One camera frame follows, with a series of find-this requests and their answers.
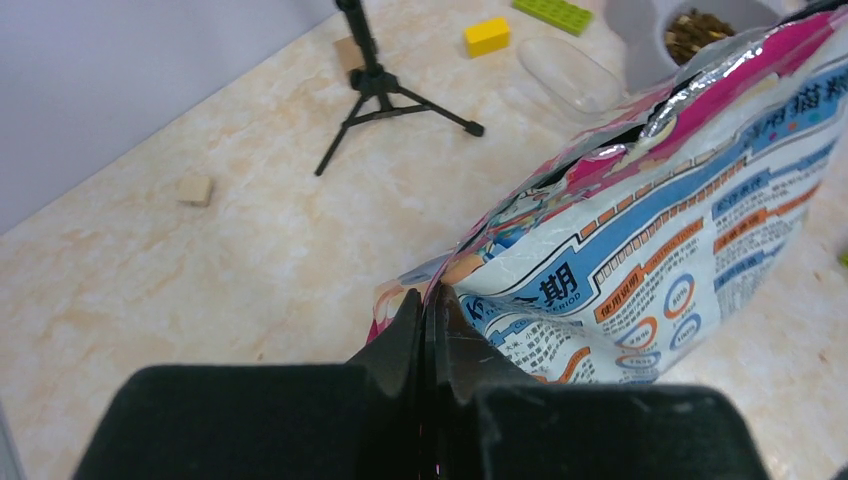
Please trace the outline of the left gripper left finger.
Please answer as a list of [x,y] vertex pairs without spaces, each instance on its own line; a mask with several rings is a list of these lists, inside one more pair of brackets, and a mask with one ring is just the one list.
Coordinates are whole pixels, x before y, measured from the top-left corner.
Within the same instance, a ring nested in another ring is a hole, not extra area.
[[350,360],[154,365],[101,419],[78,479],[415,479],[423,313],[397,318]]

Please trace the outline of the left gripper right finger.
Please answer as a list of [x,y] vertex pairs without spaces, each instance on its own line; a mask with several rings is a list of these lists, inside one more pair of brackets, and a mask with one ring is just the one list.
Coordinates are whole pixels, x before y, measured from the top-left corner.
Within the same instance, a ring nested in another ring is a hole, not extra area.
[[743,417],[696,385],[545,384],[462,314],[427,304],[435,460],[443,479],[764,479]]

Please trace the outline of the colourful pet food bag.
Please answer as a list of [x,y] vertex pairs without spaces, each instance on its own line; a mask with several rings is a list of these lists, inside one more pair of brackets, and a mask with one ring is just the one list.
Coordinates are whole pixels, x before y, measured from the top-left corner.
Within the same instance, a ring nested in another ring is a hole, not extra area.
[[743,308],[802,228],[847,122],[847,5],[701,50],[580,132],[447,254],[386,283],[544,383],[647,383]]

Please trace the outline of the clear plastic scoop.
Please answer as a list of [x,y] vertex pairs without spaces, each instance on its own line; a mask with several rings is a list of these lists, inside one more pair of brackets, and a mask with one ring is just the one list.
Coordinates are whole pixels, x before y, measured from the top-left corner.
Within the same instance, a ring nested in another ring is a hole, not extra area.
[[524,40],[517,47],[517,59],[516,92],[549,116],[588,124],[626,98],[615,74],[565,40],[550,36]]

